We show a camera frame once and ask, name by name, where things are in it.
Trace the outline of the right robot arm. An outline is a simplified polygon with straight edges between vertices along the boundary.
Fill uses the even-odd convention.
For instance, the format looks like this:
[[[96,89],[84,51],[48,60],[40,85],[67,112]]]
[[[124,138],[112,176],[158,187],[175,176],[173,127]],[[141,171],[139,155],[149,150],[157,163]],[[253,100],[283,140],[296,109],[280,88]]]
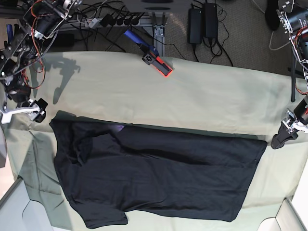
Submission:
[[[47,102],[32,100],[26,70],[36,63],[46,74],[43,56],[47,39],[55,41],[60,26],[73,16],[80,0],[36,0],[25,2],[25,14],[19,25],[7,31],[8,39],[0,51],[0,122],[8,124],[12,116],[26,114],[31,121],[42,122]]]

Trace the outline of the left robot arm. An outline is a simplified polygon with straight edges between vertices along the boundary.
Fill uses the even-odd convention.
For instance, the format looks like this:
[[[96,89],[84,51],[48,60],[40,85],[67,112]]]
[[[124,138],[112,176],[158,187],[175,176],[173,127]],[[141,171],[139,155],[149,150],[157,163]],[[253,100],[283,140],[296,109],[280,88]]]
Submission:
[[[295,101],[295,93],[304,99],[294,110],[286,111],[286,118],[272,138],[271,147],[280,149],[287,141],[296,140],[298,132],[308,132],[308,93],[296,86],[295,66],[299,64],[303,69],[305,81],[308,80],[308,2],[306,0],[278,1],[277,15],[289,36],[293,58],[291,67],[291,101]]]

